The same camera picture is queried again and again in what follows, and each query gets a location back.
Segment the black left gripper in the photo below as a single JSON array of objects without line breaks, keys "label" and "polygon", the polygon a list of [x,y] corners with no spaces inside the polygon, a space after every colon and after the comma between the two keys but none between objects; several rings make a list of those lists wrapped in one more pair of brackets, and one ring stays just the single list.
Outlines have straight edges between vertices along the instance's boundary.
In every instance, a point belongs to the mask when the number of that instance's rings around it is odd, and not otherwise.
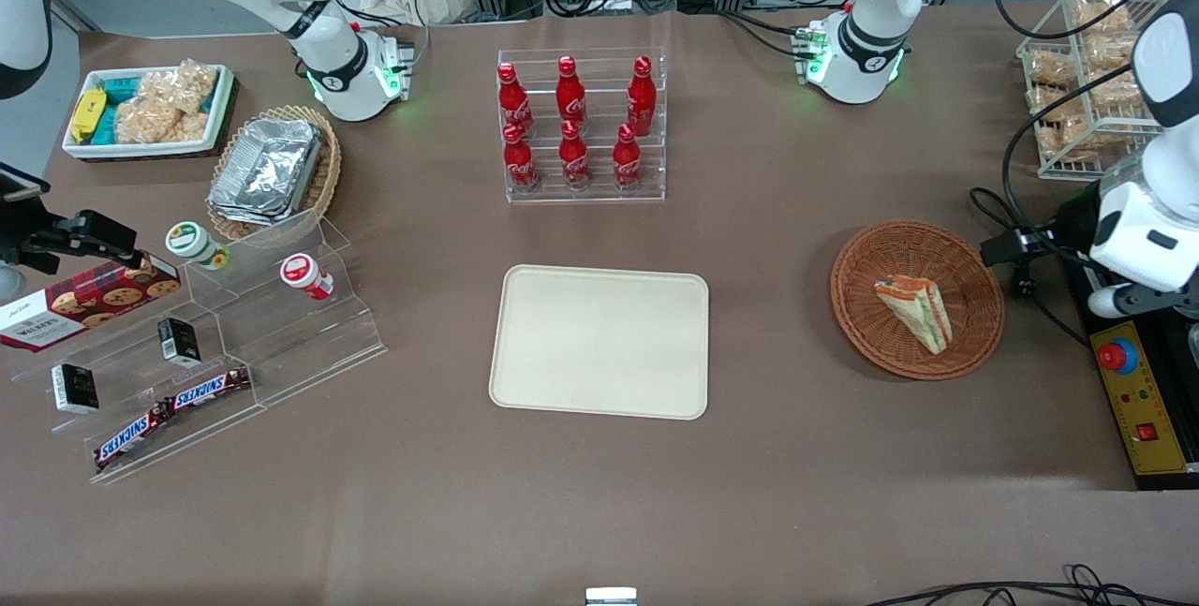
[{"label": "black left gripper", "polygon": [[1054,214],[1054,233],[1044,227],[1016,227],[982,244],[984,266],[1031,263],[1056,256],[1050,244],[1078,256],[1090,256],[1099,220],[1101,196],[1097,186],[1087,186],[1066,198]]}]

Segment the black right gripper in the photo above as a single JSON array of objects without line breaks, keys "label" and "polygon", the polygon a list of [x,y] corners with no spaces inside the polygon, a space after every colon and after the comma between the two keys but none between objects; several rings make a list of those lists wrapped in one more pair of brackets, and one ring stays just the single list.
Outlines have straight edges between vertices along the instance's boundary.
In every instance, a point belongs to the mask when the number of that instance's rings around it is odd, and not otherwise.
[{"label": "black right gripper", "polygon": [[[1,252],[4,263],[26,266],[40,274],[58,274],[60,259],[38,250],[36,236],[54,230],[59,216],[49,214],[41,200],[52,185],[16,167],[1,166]],[[110,260],[129,269],[141,268],[144,253],[120,244],[135,244],[137,232],[100,212],[77,212],[58,222],[58,229],[71,239],[58,250],[59,256],[91,257]]]}]

